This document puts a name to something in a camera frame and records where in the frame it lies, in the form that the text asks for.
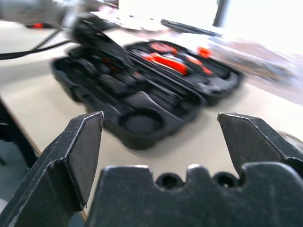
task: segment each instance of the plastic bag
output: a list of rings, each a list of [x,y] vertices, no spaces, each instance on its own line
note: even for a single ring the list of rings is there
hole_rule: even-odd
[[[294,57],[269,45],[224,35],[222,38],[210,38],[208,48],[212,50],[214,58],[245,73],[287,84],[296,81]]]

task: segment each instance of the beige table surface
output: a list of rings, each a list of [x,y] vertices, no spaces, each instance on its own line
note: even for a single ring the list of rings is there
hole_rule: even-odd
[[[5,34],[0,42],[1,52],[29,49],[49,33],[26,30],[11,23],[0,23],[0,31]],[[112,31],[109,35],[120,44],[139,40],[120,31]],[[50,60],[61,56],[64,49],[58,48],[14,61],[0,61],[0,95],[41,151],[62,132],[71,118],[85,113],[84,107],[74,103],[51,75]],[[100,169],[108,165],[148,165],[153,169],[155,178],[169,171],[184,179],[190,164],[201,164],[212,175],[218,171],[236,174],[217,122],[220,112],[261,117],[275,129],[303,140],[301,106],[244,83],[232,96],[216,107],[202,110],[194,122],[149,150],[128,150],[104,130],[94,185]]]

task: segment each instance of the bolt hole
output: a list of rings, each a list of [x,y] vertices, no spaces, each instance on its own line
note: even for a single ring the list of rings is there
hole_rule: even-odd
[[[176,174],[163,174],[157,179],[156,184],[161,188],[169,190],[179,188],[184,185],[181,178]]]
[[[239,186],[238,179],[230,173],[218,173],[213,179],[223,188],[234,188]]]

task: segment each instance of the open tool case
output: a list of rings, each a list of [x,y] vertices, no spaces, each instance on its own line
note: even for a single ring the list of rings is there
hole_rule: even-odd
[[[169,51],[166,52],[166,50],[161,50],[160,48],[158,48],[159,51],[157,51],[157,46],[161,47],[161,45],[172,47],[174,50],[173,52],[182,54],[180,55],[181,58],[185,55],[190,58],[194,58],[195,61],[199,61],[198,63],[211,74],[206,74],[206,77],[204,77],[202,75],[203,73],[199,73],[195,70],[195,66],[191,68],[191,65],[188,65],[186,61],[179,59],[178,54],[170,53]],[[182,83],[198,92],[207,100],[208,105],[215,105],[219,100],[227,97],[241,84],[244,77],[243,73],[226,64],[216,61],[210,57],[202,57],[185,47],[167,41],[154,40],[149,42],[139,42],[128,45],[125,48],[129,51],[132,58],[142,60],[147,67],[158,69],[162,72],[165,71],[166,74],[176,82]],[[186,72],[182,74],[182,67],[176,67],[179,71],[171,70],[171,68],[166,67],[169,63],[167,64],[165,60],[160,58],[159,62],[164,63],[165,65],[161,63],[159,64],[159,62],[154,61],[154,58],[150,59],[150,55],[155,58],[164,57],[165,59],[171,59],[179,63],[182,62],[183,65],[190,67],[188,67]]]
[[[87,46],[68,55],[53,62],[55,78],[74,101],[89,111],[104,111],[105,128],[128,148],[153,146],[193,120],[206,104],[195,91],[140,64],[142,60],[130,59],[130,69],[114,58],[104,64],[108,55]]]

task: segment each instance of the power cord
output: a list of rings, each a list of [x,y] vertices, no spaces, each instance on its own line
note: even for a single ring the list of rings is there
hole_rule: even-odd
[[[36,46],[34,46],[29,51],[1,53],[0,54],[0,60],[9,60],[9,59],[21,58],[21,57],[24,57],[24,56],[32,54],[32,53],[38,53],[38,52],[42,52],[42,51],[48,51],[50,49],[53,49],[53,48],[65,45],[65,44],[67,44],[67,43],[70,42],[70,41],[66,40],[66,41],[59,42],[57,44],[50,45],[50,46],[45,47],[45,48],[40,48],[43,45],[45,45],[47,42],[49,42],[50,40],[52,40],[59,33],[60,33],[60,31],[54,31],[47,38],[45,38],[43,41],[41,41],[39,44],[37,44]]]

